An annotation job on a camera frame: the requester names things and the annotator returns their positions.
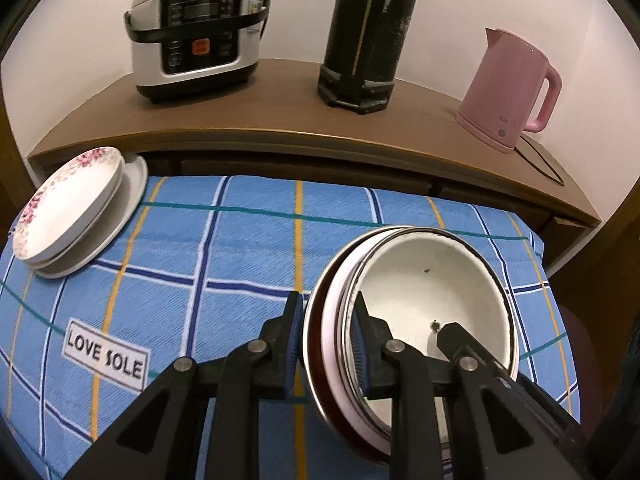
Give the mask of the white enamel bowl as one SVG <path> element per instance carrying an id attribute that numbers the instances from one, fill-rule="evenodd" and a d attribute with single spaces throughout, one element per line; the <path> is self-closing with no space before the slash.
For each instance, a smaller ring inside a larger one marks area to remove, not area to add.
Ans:
<path id="1" fill-rule="evenodd" d="M 355 300 L 392 334 L 443 359 L 436 336 L 457 322 L 508 371 L 518 374 L 513 309 L 488 262 L 469 243 L 446 231 L 390 228 L 358 240 L 337 269 L 324 298 L 322 356 L 330 390 L 356 435 L 390 452 L 392 404 L 374 400 L 358 385 Z"/>

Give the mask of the white black rice cooker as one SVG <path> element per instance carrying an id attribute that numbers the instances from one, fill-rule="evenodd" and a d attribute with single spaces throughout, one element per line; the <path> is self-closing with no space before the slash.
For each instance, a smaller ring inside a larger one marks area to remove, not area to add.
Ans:
<path id="1" fill-rule="evenodd" d="M 271 0 L 132 0 L 124 14 L 137 92 L 154 103 L 246 84 Z"/>

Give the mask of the pink electric kettle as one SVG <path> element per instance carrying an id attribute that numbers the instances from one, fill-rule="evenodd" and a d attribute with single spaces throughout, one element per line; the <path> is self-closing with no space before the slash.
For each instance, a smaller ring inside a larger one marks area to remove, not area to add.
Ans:
<path id="1" fill-rule="evenodd" d="M 486 39 L 456 121 L 495 150 L 510 153 L 523 133 L 547 127 L 562 78 L 541 50 L 512 32 L 488 28 Z"/>

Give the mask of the blue plaid tablecloth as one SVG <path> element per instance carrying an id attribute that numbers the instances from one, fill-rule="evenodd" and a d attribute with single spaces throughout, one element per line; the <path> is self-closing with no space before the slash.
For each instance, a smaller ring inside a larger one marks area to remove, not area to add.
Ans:
<path id="1" fill-rule="evenodd" d="M 518 309 L 521 370 L 580 412 L 572 349 L 541 258 L 516 214 L 373 188 L 258 177 L 151 178 L 94 263 L 45 280 L 1 256 L 1 415 L 43 479 L 64 476 L 134 394 L 63 356 L 70 320 L 132 342 L 161 372 L 256 337 L 291 290 L 309 292 L 348 242 L 379 224 L 437 226 L 491 264 Z"/>

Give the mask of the brown wooden counter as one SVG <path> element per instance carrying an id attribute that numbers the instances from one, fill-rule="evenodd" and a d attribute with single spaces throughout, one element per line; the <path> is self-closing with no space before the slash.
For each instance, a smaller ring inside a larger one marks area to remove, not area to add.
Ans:
<path id="1" fill-rule="evenodd" d="M 385 110 L 360 115 L 324 104 L 318 66 L 263 60 L 250 82 L 208 100 L 155 105 L 124 77 L 71 112 L 29 162 L 51 171 L 88 148 L 111 145 L 146 159 L 154 176 L 254 174 L 372 185 L 513 211 L 553 260 L 600 219 L 538 143 L 503 154 L 456 121 L 458 102 L 408 82 Z"/>

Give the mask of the black thermos flask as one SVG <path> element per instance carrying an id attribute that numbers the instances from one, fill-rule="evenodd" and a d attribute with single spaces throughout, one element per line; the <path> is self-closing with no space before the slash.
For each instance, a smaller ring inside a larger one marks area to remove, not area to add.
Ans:
<path id="1" fill-rule="evenodd" d="M 329 106 L 385 110 L 416 0 L 336 0 L 318 93 Z"/>

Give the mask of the large white bottom plate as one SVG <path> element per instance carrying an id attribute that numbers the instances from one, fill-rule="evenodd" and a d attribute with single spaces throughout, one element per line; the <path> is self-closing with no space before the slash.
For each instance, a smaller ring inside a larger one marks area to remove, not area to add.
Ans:
<path id="1" fill-rule="evenodd" d="M 138 154 L 125 154 L 122 180 L 98 218 L 59 255 L 29 266 L 42 278 L 53 280 L 69 276 L 89 264 L 126 226 L 142 200 L 148 177 L 144 158 Z"/>

